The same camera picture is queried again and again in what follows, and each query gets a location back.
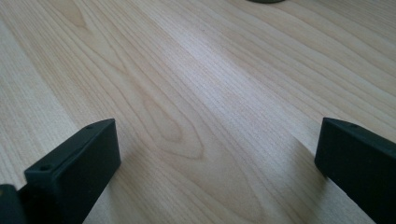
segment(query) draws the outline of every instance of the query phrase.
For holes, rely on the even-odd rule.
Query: light wood surface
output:
[[[117,121],[85,223],[373,223],[313,163],[321,119],[396,141],[396,1],[1,0],[0,183]]]

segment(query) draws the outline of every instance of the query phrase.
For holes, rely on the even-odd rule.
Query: wooden table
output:
[[[85,223],[373,223],[313,163],[323,117],[396,141],[396,1],[1,0],[0,183],[115,118]]]

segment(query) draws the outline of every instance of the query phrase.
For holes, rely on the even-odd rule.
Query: small hole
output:
[[[40,166],[40,171],[48,171],[48,170],[50,170],[50,168],[52,168],[52,165],[50,165],[50,164],[42,165],[42,166]]]

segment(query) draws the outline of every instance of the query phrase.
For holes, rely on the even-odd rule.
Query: black object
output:
[[[29,167],[22,189],[0,185],[0,223],[82,223],[119,167],[115,120],[88,125]]]
[[[250,2],[256,2],[256,3],[278,3],[278,2],[283,2],[285,0],[248,0]]]
[[[376,223],[396,223],[396,144],[362,127],[323,119],[315,164]]]

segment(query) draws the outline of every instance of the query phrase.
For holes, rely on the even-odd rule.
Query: wood grain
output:
[[[396,2],[0,1],[0,183],[115,118],[85,223],[373,223],[313,159],[321,119],[396,141]]]

